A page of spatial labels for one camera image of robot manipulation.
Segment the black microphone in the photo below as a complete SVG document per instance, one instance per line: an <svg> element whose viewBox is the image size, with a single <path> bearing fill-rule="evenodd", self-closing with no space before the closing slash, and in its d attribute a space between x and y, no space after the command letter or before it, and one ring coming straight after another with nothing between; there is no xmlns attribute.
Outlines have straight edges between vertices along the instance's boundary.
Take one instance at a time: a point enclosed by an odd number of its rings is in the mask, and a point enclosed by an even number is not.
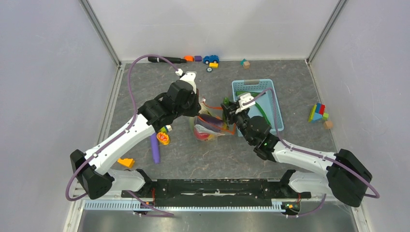
<svg viewBox="0 0 410 232"><path fill-rule="evenodd" d="M186 59L183 59L183 58L174 58L174 57L163 57L163 58L160 58L160 57L155 57L155 56L149 56L149 57L147 57L147 60L148 60L149 62L152 62L152 63L160 63L160 62L166 63L167 61L169 61L170 63L173 63L173 64L187 63L187 60L186 60Z"/></svg>

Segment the blue toy car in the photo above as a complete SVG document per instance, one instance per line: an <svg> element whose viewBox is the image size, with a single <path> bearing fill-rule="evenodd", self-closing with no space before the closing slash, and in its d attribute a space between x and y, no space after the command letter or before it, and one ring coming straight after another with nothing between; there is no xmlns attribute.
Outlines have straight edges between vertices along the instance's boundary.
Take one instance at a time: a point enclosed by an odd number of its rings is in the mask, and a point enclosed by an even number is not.
<svg viewBox="0 0 410 232"><path fill-rule="evenodd" d="M219 62L220 62L220 59L217 55L210 55L210 56L203 57L204 64L219 63Z"/></svg>

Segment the purple toy block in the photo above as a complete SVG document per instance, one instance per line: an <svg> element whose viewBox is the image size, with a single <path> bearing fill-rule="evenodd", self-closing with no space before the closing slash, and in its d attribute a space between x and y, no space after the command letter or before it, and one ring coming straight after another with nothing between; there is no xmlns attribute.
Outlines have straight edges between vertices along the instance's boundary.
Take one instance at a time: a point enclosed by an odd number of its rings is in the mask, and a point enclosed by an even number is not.
<svg viewBox="0 0 410 232"><path fill-rule="evenodd" d="M194 61L195 62L201 62L202 61L202 56L194 56Z"/></svg>

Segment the light blue plastic basket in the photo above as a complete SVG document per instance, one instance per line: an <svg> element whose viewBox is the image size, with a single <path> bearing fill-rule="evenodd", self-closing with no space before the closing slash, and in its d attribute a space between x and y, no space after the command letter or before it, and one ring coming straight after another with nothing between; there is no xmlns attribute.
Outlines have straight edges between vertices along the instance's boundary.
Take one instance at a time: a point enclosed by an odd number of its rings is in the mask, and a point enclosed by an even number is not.
<svg viewBox="0 0 410 232"><path fill-rule="evenodd" d="M232 93L233 100L238 100L236 91L248 91L248 92L262 92L267 88L274 88L274 83L271 79L254 79L254 80L234 80L232 81ZM264 93L260 98L256 100L263 110L265 111L272 129L270 132L276 135L277 131L284 130L284 124L281 117L280 107L275 92L270 90ZM248 112L249 117L262 116L255 105L250 107Z"/></svg>

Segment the colourful block stack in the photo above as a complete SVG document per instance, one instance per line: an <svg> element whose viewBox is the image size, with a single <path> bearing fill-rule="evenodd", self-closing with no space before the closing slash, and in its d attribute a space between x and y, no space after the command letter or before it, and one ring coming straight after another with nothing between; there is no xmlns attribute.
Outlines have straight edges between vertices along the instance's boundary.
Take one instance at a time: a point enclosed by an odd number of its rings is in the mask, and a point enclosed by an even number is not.
<svg viewBox="0 0 410 232"><path fill-rule="evenodd" d="M325 112L325 105L316 103L309 114L308 122L316 122L319 120L326 121L329 118L329 114Z"/></svg>

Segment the yellow cheese wedge toy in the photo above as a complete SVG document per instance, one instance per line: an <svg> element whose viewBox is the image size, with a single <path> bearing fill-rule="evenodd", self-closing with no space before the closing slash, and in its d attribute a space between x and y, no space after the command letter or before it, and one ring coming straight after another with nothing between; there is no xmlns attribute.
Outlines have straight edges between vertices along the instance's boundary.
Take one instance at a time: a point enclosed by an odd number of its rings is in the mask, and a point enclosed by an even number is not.
<svg viewBox="0 0 410 232"><path fill-rule="evenodd" d="M126 167L126 168L129 168L129 169L132 168L132 167L134 166L134 164L135 164L135 160L132 159L132 158L118 159L117 162L118 162L120 165L122 165L122 166L124 166L124 167Z"/></svg>

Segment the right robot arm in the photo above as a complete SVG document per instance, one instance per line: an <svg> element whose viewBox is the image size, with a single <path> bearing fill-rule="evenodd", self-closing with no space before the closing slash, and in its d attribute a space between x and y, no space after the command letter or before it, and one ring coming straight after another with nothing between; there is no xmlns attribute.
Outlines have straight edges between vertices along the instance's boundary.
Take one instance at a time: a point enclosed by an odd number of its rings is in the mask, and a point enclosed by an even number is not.
<svg viewBox="0 0 410 232"><path fill-rule="evenodd" d="M279 184L283 196L292 197L297 192L332 194L352 207L359 207L364 197L370 197L366 191L372 174L351 151L321 152L289 144L270 132L271 126L262 116L250 117L248 109L240 110L239 103L227 101L221 107L227 121L237 126L259 158L307 170L284 175L285 181Z"/></svg>

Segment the orange toy piece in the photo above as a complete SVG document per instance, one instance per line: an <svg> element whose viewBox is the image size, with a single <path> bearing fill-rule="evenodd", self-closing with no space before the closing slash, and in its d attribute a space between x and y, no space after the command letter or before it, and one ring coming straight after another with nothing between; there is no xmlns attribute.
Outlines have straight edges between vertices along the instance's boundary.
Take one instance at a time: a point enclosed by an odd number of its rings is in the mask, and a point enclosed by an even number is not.
<svg viewBox="0 0 410 232"><path fill-rule="evenodd" d="M195 58L193 56L184 56L183 58L186 62L195 62Z"/></svg>

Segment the purple toy stick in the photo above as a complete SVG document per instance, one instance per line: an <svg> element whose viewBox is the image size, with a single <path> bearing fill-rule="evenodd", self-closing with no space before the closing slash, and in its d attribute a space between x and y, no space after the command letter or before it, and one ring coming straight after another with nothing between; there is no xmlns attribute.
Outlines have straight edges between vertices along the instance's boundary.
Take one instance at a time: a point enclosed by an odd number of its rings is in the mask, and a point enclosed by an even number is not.
<svg viewBox="0 0 410 232"><path fill-rule="evenodd" d="M159 148L159 141L157 139L157 134L154 133L150 137L150 144L151 144L151 151L152 151L152 158L155 164L159 164L161 162L160 156L160 148Z"/></svg>

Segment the green cucumber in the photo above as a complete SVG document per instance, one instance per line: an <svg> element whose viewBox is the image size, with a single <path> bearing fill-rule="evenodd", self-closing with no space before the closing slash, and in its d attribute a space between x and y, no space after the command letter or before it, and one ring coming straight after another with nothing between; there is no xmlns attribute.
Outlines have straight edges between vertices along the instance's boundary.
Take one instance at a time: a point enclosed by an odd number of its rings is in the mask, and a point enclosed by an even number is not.
<svg viewBox="0 0 410 232"><path fill-rule="evenodd" d="M225 98L223 99L222 104L223 104L225 107L228 107L228 106L229 106L229 102L230 102L229 98L228 98L228 97L225 97Z"/></svg>

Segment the yellow red toy disc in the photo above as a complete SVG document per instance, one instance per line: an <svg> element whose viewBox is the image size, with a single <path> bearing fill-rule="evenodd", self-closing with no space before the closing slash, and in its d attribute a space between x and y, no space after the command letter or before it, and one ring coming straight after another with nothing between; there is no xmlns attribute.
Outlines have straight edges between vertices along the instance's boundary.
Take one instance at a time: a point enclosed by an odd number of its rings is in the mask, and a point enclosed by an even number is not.
<svg viewBox="0 0 410 232"><path fill-rule="evenodd" d="M156 138L163 145L168 145L170 143L170 138L165 132L158 132Z"/></svg>

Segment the teal and tan blocks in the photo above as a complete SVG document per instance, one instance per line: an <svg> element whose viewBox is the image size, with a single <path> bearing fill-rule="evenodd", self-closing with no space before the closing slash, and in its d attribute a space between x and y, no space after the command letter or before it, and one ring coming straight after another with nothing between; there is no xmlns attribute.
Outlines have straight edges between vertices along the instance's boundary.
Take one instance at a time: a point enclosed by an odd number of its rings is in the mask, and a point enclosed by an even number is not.
<svg viewBox="0 0 410 232"><path fill-rule="evenodd" d="M242 65L242 67L243 67L244 69L249 69L249 68L250 68L250 62L249 62L248 60L246 60L246 59L243 59L243 60L241 61L241 65Z"/></svg>

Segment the tan wooden cube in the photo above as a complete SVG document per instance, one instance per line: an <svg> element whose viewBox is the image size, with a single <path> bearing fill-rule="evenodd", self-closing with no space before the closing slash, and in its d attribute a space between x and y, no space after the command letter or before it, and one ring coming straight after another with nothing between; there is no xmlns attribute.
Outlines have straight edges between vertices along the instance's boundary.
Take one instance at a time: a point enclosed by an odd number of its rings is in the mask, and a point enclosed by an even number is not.
<svg viewBox="0 0 410 232"><path fill-rule="evenodd" d="M327 120L323 123L325 129L330 130L333 128L334 124L331 120Z"/></svg>

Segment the green blue white block stack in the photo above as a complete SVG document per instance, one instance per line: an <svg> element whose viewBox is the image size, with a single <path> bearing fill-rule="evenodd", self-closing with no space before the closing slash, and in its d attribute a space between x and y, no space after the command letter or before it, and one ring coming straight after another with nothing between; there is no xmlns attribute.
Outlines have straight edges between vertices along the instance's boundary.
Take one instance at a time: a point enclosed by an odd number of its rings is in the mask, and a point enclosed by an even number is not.
<svg viewBox="0 0 410 232"><path fill-rule="evenodd" d="M171 127L170 125L166 125L166 126L164 126L164 127L162 127L162 128L160 129L160 132L168 133L168 132L170 132L171 130L172 130L172 127Z"/></svg>

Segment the purple eggplant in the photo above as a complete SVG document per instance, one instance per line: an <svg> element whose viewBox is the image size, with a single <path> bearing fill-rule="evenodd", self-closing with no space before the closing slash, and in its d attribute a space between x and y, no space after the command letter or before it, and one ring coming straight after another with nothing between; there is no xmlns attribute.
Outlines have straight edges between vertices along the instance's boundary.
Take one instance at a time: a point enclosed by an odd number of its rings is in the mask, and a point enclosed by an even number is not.
<svg viewBox="0 0 410 232"><path fill-rule="evenodd" d="M208 114L199 114L199 117L205 122L217 127L223 127L224 121Z"/></svg>

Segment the clear zip top bag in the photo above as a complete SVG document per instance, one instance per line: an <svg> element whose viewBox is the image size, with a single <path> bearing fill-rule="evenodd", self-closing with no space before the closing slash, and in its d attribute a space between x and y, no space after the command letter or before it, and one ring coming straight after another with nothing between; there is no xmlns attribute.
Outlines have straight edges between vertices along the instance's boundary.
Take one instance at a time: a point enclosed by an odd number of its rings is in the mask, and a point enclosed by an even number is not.
<svg viewBox="0 0 410 232"><path fill-rule="evenodd" d="M234 135L236 125L229 125L222 115L222 108L206 104L206 99L199 100L199 114L189 118L190 128L199 141L212 141L221 136Z"/></svg>

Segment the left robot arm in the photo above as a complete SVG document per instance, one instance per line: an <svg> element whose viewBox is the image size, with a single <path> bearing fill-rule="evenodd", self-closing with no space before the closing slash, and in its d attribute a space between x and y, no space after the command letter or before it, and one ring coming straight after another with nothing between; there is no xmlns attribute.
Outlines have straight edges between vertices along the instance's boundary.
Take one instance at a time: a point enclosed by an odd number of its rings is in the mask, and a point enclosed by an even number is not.
<svg viewBox="0 0 410 232"><path fill-rule="evenodd" d="M90 199L98 199L110 190L131 190L140 197L148 196L152 184L138 171L114 171L111 166L142 140L171 125L180 116L199 113L199 97L195 81L181 78L167 92L146 101L122 128L101 144L70 155L73 179L77 179Z"/></svg>

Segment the red apple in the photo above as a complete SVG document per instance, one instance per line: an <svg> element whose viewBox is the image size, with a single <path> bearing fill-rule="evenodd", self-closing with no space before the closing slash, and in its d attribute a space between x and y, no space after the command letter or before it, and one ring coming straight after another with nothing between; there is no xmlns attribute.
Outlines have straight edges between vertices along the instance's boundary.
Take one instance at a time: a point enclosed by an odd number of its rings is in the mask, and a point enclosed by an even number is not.
<svg viewBox="0 0 410 232"><path fill-rule="evenodd" d="M196 129L193 130L193 134L195 138L200 141L210 141L214 139L214 135L210 133L198 132Z"/></svg>

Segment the yellow toy block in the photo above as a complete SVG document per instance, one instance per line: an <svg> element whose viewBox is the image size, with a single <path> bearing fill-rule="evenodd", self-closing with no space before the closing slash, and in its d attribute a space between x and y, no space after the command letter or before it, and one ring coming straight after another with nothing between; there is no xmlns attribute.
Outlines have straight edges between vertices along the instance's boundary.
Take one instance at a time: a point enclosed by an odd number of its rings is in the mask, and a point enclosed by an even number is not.
<svg viewBox="0 0 410 232"><path fill-rule="evenodd" d="M218 63L209 63L209 67L212 69L217 69L219 67Z"/></svg>

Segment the green chili pepper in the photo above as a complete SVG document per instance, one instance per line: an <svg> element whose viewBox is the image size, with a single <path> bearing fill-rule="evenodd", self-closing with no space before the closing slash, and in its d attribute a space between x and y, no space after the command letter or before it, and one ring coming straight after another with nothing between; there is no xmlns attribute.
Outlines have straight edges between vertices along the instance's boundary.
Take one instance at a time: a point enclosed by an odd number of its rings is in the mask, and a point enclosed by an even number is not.
<svg viewBox="0 0 410 232"><path fill-rule="evenodd" d="M235 92L236 96L239 96L239 95L244 94L244 93L248 93L248 91L236 91L236 92ZM252 97L256 97L256 96L259 94L259 92L249 92L249 93L251 94ZM255 103L255 106L256 106L256 108L259 110L259 112L261 113L261 115L264 117L264 119L266 120L267 124L268 124L268 125L271 125L271 123L270 123L270 121L269 121L269 119L268 119L268 117L267 117L265 111L263 110L263 108L262 108L258 103Z"/></svg>

